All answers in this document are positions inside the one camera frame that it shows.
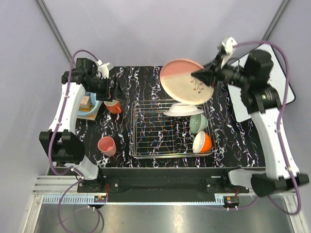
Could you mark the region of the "orange mug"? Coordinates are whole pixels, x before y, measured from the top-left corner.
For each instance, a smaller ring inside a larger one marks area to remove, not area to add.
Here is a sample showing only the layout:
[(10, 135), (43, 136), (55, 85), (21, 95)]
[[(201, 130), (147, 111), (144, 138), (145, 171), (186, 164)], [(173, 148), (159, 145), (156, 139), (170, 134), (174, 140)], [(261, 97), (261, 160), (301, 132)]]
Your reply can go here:
[(112, 114), (120, 114), (122, 112), (119, 100), (104, 101), (104, 104), (107, 110)]

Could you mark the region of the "pink and cream plate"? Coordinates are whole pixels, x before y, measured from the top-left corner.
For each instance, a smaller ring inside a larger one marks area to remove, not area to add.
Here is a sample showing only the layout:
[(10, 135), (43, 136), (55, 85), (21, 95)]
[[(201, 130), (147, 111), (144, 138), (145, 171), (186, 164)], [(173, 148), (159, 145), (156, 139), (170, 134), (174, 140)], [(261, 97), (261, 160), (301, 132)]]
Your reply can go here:
[(191, 76), (191, 73), (202, 69), (203, 66), (195, 61), (176, 59), (162, 67), (160, 83), (165, 92), (178, 102), (203, 104), (212, 97), (214, 88)]

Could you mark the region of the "white round plate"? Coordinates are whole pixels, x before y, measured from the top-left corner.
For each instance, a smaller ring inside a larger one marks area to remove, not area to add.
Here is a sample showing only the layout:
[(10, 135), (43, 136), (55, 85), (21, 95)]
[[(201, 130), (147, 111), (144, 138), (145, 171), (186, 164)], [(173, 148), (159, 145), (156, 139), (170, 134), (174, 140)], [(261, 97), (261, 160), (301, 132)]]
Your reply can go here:
[(196, 105), (189, 105), (184, 103), (172, 104), (169, 110), (163, 112), (166, 116), (171, 117), (186, 117), (197, 114), (202, 114), (204, 110), (199, 109)]

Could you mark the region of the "green ceramic bowl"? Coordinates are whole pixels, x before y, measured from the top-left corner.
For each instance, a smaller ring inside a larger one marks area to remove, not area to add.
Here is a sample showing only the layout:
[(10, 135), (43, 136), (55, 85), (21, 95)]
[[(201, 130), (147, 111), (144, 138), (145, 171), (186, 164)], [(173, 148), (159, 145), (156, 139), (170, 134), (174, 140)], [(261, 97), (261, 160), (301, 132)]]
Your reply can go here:
[(208, 126), (208, 120), (203, 114), (192, 115), (190, 117), (190, 131), (197, 134)]

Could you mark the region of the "pink plastic cup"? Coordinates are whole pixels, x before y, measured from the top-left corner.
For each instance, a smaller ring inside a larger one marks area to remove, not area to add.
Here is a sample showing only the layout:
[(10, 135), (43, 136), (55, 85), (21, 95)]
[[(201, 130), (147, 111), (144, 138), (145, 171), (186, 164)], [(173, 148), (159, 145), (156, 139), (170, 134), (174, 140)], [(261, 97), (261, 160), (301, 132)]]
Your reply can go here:
[(111, 157), (116, 154), (116, 144), (112, 137), (105, 136), (98, 141), (98, 149), (106, 156)]

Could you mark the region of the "steel wire dish rack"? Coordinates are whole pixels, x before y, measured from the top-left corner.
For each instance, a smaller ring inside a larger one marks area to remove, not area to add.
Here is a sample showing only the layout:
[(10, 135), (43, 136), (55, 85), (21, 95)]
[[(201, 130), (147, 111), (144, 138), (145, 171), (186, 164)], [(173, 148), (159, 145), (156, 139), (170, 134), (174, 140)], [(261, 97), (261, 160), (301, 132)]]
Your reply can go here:
[(194, 153), (195, 134), (190, 131), (190, 116), (164, 114), (177, 103), (167, 100), (139, 100), (132, 103), (131, 154), (136, 159), (207, 156), (217, 149), (207, 103), (198, 105), (207, 118), (203, 129), (211, 139), (211, 149)]

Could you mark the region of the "orange and white bowl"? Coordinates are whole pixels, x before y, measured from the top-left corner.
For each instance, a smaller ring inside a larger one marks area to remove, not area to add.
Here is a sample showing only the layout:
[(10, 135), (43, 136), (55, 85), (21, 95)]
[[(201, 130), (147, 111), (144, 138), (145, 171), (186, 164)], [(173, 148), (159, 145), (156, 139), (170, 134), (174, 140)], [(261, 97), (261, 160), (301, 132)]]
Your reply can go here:
[(193, 141), (192, 150), (194, 153), (207, 152), (212, 148), (212, 141), (210, 136), (204, 132), (200, 131)]

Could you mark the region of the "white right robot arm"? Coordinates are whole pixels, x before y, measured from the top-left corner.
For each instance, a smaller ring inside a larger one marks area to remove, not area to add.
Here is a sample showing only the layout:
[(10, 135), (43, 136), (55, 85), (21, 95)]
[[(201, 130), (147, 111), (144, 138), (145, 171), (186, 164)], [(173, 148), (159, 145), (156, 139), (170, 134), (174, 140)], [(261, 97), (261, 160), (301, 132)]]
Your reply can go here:
[(221, 188), (232, 192), (238, 186), (252, 189), (259, 197), (289, 191), (309, 183), (309, 176), (301, 173), (295, 164), (279, 116), (281, 101), (277, 90), (268, 84), (274, 66), (269, 52), (253, 50), (243, 67), (222, 65), (223, 55), (191, 75), (205, 85), (214, 87), (218, 82), (239, 87), (241, 100), (258, 131), (265, 157), (265, 171), (255, 172), (242, 168), (228, 172), (221, 179)]

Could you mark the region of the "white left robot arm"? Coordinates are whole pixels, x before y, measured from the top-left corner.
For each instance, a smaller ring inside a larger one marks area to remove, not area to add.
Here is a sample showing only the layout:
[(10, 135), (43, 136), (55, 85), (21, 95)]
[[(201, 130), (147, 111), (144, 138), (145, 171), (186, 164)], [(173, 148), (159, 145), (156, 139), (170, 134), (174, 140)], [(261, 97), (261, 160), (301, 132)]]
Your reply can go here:
[(110, 63), (90, 68), (76, 67), (61, 77), (62, 92), (55, 117), (47, 131), (39, 134), (39, 141), (46, 152), (50, 168), (55, 175), (65, 175), (72, 170), (88, 181), (94, 192), (104, 189), (105, 180), (99, 168), (85, 155), (85, 146), (76, 136), (75, 124), (80, 103), (85, 93), (101, 95), (110, 100), (115, 90), (110, 89)]

